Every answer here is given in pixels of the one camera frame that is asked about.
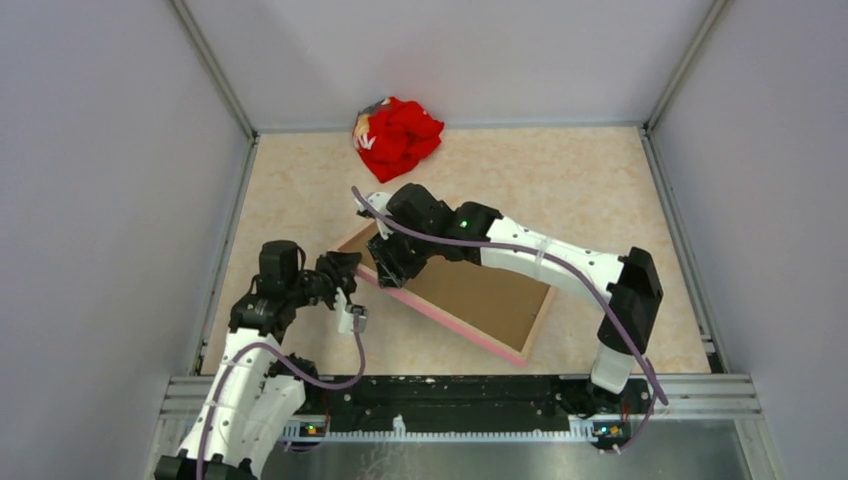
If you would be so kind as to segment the brown cardboard backing board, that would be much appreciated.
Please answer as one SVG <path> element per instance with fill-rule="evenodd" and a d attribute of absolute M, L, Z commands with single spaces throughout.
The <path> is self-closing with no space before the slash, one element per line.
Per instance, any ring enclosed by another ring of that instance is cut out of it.
<path fill-rule="evenodd" d="M 338 242 L 362 254 L 356 275 L 379 298 L 379 320 L 416 317 L 441 325 L 480 348 L 523 367 L 556 296 L 555 289 L 506 270 L 431 258 L 403 288 L 380 288 L 366 242 L 376 223 L 363 223 Z"/>

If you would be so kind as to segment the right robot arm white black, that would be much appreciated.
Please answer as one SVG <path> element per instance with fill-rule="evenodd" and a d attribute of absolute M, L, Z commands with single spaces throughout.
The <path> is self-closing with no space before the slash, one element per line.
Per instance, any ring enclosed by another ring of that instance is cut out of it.
<path fill-rule="evenodd" d="M 378 232 L 367 248 L 382 288 L 400 289 L 439 257 L 519 274 L 549 287 L 582 294 L 604 317 L 598 353 L 586 385 L 589 404 L 612 412 L 627 397 L 625 383 L 640 367 L 662 405 L 669 399 L 646 356 L 664 293 L 652 255 L 633 247 L 625 255 L 575 246 L 534 231 L 500 210 L 473 201 L 451 208 L 424 186 L 396 192 L 351 192 L 358 215 Z"/>

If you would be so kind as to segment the pink wooden picture frame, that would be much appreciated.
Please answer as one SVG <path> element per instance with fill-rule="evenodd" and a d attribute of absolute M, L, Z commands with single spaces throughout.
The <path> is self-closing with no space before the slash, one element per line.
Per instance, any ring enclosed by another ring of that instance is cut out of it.
<path fill-rule="evenodd" d="M 550 307 L 554 288 L 506 270 L 441 257 L 402 288 L 377 282 L 376 262 L 366 243 L 375 222 L 360 223 L 334 249 L 359 253 L 360 286 L 355 300 L 368 310 L 366 326 L 378 352 L 397 359 L 424 355 L 429 373 L 524 373 Z"/>

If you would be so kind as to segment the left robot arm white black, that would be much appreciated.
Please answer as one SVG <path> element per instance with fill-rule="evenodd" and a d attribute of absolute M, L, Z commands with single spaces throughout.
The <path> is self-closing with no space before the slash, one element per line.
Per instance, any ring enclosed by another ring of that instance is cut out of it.
<path fill-rule="evenodd" d="M 156 479 L 258 479 L 284 428 L 296 413 L 319 404 L 320 390 L 346 390 L 365 373 L 325 381 L 312 363 L 281 350 L 297 312 L 325 305 L 365 354 L 361 334 L 367 309 L 352 302 L 358 252 L 328 251 L 306 266 L 296 242 L 262 245 L 259 271 L 232 306 L 225 350 L 195 422 L 176 452 L 157 461 Z"/>

